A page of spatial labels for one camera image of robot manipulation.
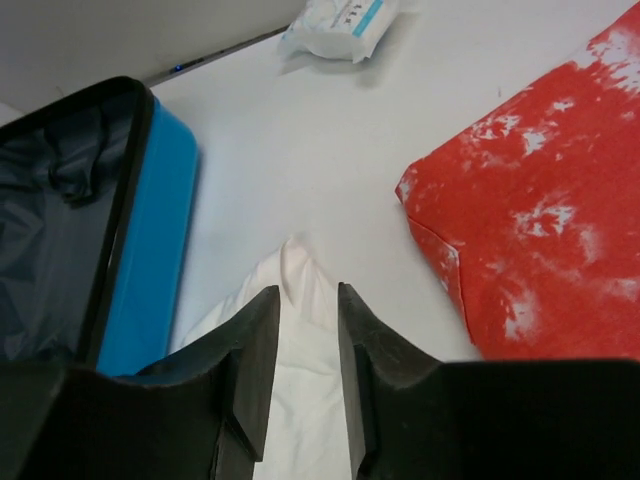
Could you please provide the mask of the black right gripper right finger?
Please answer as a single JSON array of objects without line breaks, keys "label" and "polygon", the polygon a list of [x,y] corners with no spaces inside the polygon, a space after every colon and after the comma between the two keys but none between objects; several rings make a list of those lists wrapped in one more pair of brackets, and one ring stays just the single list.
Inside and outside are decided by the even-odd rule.
[{"label": "black right gripper right finger", "polygon": [[355,479],[635,479],[639,365],[442,362],[349,284],[338,332]]}]

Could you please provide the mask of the blue kids suitcase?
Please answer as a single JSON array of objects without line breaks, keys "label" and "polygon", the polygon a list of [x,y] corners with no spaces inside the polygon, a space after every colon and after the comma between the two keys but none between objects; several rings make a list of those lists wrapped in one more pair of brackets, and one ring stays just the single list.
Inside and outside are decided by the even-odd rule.
[{"label": "blue kids suitcase", "polygon": [[199,151],[114,77],[1,129],[1,360],[132,375],[168,352]]}]

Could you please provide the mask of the white blue tissue pack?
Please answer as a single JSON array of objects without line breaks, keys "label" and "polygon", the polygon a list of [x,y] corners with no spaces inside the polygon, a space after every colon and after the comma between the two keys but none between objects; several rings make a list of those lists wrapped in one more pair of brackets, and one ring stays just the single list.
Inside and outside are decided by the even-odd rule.
[{"label": "white blue tissue pack", "polygon": [[355,64],[370,58],[399,13],[389,0],[308,1],[283,33],[279,53],[309,53]]}]

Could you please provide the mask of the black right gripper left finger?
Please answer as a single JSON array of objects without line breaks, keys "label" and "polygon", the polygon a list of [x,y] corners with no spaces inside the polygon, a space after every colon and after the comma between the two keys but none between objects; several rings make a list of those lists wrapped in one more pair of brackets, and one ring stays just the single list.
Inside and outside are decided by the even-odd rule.
[{"label": "black right gripper left finger", "polygon": [[280,292],[129,376],[1,367],[5,479],[248,479],[264,456]]}]

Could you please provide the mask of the red white patterned packet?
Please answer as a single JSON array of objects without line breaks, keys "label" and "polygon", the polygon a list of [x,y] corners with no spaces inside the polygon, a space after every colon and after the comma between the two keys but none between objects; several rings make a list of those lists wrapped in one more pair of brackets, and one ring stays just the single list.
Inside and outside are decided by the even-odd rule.
[{"label": "red white patterned packet", "polygon": [[409,230],[487,359],[639,355],[639,10],[411,164]]}]

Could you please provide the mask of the white cloth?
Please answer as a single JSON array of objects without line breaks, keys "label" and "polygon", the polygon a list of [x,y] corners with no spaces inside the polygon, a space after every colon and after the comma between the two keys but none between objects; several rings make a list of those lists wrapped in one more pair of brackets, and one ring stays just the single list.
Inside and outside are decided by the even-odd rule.
[{"label": "white cloth", "polygon": [[171,348],[178,350],[229,320],[271,285],[280,291],[278,353],[265,456],[253,476],[348,479],[337,283],[302,238],[289,238],[204,317],[178,327]]}]

